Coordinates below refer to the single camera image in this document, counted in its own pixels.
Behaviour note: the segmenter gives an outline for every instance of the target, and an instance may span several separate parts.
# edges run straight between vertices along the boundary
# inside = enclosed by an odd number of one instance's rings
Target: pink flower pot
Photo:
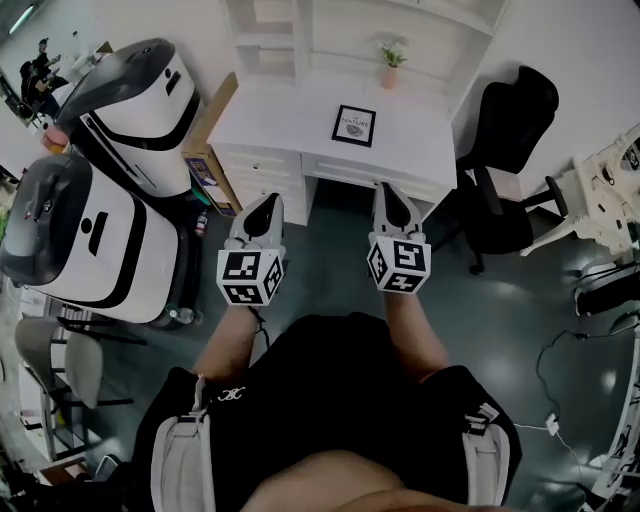
[[[391,90],[398,82],[398,68],[387,66],[382,75],[382,87]]]

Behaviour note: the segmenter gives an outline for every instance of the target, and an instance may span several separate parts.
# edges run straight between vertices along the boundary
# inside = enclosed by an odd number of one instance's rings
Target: cardboard box
[[[207,198],[220,215],[226,217],[235,217],[237,213],[242,211],[242,207],[227,181],[213,149],[207,144],[207,138],[237,88],[236,75],[231,73],[209,101],[203,116],[191,130],[182,149],[182,158],[187,163],[192,176],[200,184],[201,189],[204,190]]]

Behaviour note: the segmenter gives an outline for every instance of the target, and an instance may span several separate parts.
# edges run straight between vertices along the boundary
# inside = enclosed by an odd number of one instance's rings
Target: framed picture
[[[376,113],[362,108],[340,105],[331,139],[371,147]]]

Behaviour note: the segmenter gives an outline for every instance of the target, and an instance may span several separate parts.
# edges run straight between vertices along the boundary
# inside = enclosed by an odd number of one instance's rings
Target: white machine
[[[62,301],[146,323],[170,300],[179,239],[173,224],[84,158],[49,156],[22,178],[0,266]]]
[[[100,61],[61,106],[56,124],[80,118],[142,190],[165,198],[191,190],[180,151],[201,108],[175,47],[150,39]]]

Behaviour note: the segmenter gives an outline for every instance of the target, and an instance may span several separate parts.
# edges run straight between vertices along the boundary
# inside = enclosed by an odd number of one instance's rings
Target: desk drawer
[[[300,198],[292,197],[290,191],[281,190],[279,187],[260,187],[260,188],[236,188],[234,191],[238,201],[243,208],[249,206],[252,202],[260,197],[264,197],[271,192],[277,192],[282,197],[284,204],[284,220],[285,222],[292,222],[294,224],[307,225],[307,214],[304,207],[304,203],[300,202]]]
[[[233,187],[236,194],[238,191],[251,192],[259,195],[266,195],[270,192],[277,192],[282,196],[282,200],[290,201],[293,203],[304,204],[303,190],[301,185],[295,185],[291,183],[276,183],[276,182],[262,182],[258,183],[253,180],[247,180],[230,176],[229,183]]]
[[[303,154],[302,169],[304,174],[308,176],[369,188],[377,187],[381,181],[388,181],[407,196],[429,203],[439,203],[450,191],[447,187],[427,180],[420,180],[408,174],[324,156]]]
[[[235,144],[216,144],[214,151],[227,176],[239,174],[272,181],[302,182],[300,153]]]

